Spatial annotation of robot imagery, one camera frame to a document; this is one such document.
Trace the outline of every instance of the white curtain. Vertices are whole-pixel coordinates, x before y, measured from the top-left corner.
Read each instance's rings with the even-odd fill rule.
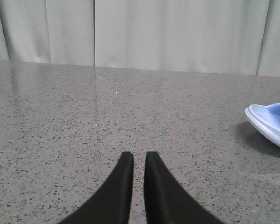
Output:
[[[0,0],[0,60],[280,76],[280,0]]]
[[[94,65],[92,0],[0,0],[10,60]]]

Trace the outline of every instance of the speckled surface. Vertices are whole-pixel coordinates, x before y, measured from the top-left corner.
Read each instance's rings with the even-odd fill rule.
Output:
[[[135,157],[130,223],[145,223],[150,150],[222,221],[280,224],[280,148],[244,113],[276,102],[275,77],[0,62],[0,224],[62,220],[122,151]]]

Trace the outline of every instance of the white plastic dish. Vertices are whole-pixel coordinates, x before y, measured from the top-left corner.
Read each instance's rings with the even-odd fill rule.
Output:
[[[250,105],[245,109],[251,124],[267,139],[280,146],[280,103]]]

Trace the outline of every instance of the gray speckled countertop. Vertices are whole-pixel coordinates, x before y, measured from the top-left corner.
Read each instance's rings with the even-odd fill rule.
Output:
[[[145,223],[151,150],[222,221],[280,224],[280,148],[244,113],[276,102],[275,77],[0,61],[0,224],[62,220],[122,151],[135,157],[130,223]]]

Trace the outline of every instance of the granite countertop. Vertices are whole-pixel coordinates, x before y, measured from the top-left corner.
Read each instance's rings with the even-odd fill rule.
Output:
[[[130,223],[158,151],[226,223],[280,224],[280,148],[248,122],[280,102],[280,78],[0,61],[0,224],[56,223],[135,158]]]

